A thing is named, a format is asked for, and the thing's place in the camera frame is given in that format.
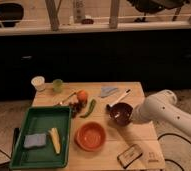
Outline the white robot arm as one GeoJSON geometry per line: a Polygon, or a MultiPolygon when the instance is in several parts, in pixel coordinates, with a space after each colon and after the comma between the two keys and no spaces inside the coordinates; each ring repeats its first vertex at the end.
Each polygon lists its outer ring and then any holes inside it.
{"type": "Polygon", "coordinates": [[[191,114],[176,107],[178,99],[171,90],[162,90],[146,97],[131,114],[135,124],[162,119],[191,137],[191,114]]]}

